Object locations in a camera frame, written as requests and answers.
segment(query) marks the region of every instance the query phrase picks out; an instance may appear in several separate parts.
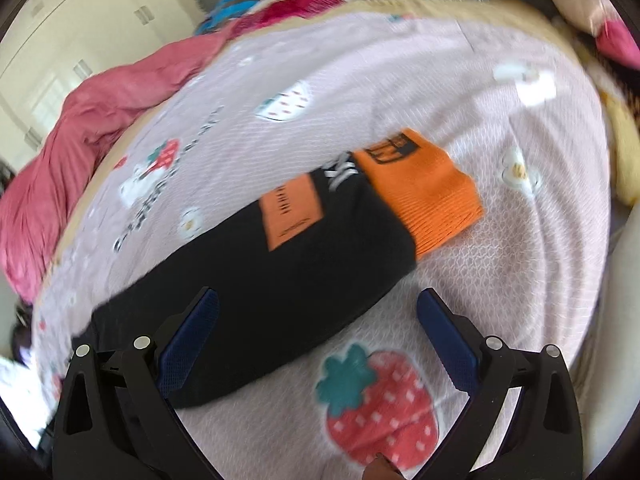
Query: bed sheet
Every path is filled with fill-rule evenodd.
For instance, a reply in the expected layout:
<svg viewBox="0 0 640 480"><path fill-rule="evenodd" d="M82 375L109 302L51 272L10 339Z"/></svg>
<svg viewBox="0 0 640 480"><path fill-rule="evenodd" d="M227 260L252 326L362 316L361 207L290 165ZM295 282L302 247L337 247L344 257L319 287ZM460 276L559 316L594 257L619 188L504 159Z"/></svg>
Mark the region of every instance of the bed sheet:
<svg viewBox="0 0 640 480"><path fill-rule="evenodd" d="M410 442L414 452L427 450L418 457L424 461L465 396L453 389L415 320L419 291L436 288L454 312L514 348L539 351L553 342L571 362L606 253L609 170L598 96L570 47L537 14L500 2L391 0L353 2L300 25L287 20L235 42L150 118L97 186L36 306L34 348L53 408L70 336L84 330L101 302L191 234L402 127L446 150L476 181L482 221L423 258L327 344L225 399L179 413L229 479L251 477L258 468L280 480L359 477L362 464L336 444L340 425L329 425L315 393L325 360L343 360L353 348L376 366L391 363L415 376L403 395L419 397L433 415L422 440ZM300 80L297 88L312 100L305 113L286 122L260 116L265 99ZM536 81L545 81L542 101ZM167 173L174 178L163 181L143 227L129 230L114 251L127 225L140 218L140 208L124 207L118 190L152 155L151 165L161 160L157 166L175 169L175 153L185 157L179 171ZM536 177L514 180L509 171L518 165ZM140 200L150 192L139 193ZM193 212L206 201L206 215ZM163 203L191 211L197 221L188 223L198 230L184 236L183 223L164 215ZM94 278L83 282L84 276ZM510 396L481 463L497 450L513 407ZM393 432L389 437L386 445L395 445ZM394 456L391 448L384 451ZM409 475L417 467L401 465Z"/></svg>

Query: green strawberry leaf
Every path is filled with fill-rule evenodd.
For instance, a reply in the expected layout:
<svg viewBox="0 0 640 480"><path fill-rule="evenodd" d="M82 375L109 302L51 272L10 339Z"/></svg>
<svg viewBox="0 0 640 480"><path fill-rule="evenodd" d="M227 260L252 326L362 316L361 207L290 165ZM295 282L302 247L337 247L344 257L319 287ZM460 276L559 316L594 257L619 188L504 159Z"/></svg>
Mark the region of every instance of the green strawberry leaf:
<svg viewBox="0 0 640 480"><path fill-rule="evenodd" d="M328 404L329 416L341 416L345 410L357 410L362 392L378 380L376 371L367 363L367 351L353 344L344 361L331 356L324 361L326 377L316 384L318 401Z"/></svg>

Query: red cloth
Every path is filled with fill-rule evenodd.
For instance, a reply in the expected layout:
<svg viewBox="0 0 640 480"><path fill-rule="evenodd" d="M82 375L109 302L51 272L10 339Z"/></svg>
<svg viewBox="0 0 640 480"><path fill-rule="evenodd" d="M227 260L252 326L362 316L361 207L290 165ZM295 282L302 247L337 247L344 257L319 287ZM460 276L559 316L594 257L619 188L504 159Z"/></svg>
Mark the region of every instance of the red cloth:
<svg viewBox="0 0 640 480"><path fill-rule="evenodd" d="M0 200L0 266L16 293L28 303L36 299L78 200L100 162L140 115L182 88L229 39L341 3L275 2L216 33L171 43L137 63L95 75L71 92L41 152Z"/></svg>
<svg viewBox="0 0 640 480"><path fill-rule="evenodd" d="M605 22L596 46L609 59L640 70L640 48L622 20Z"/></svg>

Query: ribbed fabric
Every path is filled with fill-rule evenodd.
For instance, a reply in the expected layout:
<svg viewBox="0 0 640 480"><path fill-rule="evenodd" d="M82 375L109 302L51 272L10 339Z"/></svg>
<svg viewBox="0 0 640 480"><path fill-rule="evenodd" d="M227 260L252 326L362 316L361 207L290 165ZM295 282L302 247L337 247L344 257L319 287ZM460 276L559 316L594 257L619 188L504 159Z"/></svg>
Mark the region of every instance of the ribbed fabric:
<svg viewBox="0 0 640 480"><path fill-rule="evenodd" d="M473 180L414 130L406 128L354 156L413 236L416 259L482 217Z"/></svg>

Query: sock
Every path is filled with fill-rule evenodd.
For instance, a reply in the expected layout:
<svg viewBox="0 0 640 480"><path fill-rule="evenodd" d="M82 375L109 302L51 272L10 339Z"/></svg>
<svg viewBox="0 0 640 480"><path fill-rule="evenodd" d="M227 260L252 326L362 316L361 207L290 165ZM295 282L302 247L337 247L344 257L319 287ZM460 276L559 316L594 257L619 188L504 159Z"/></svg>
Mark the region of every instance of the sock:
<svg viewBox="0 0 640 480"><path fill-rule="evenodd" d="M416 259L482 216L476 186L444 150L405 128L354 153L373 187L415 241Z"/></svg>
<svg viewBox="0 0 640 480"><path fill-rule="evenodd" d="M415 268L414 241L349 154L193 239L92 315L98 351L153 335L203 286L220 316L174 408L199 406L335 335Z"/></svg>

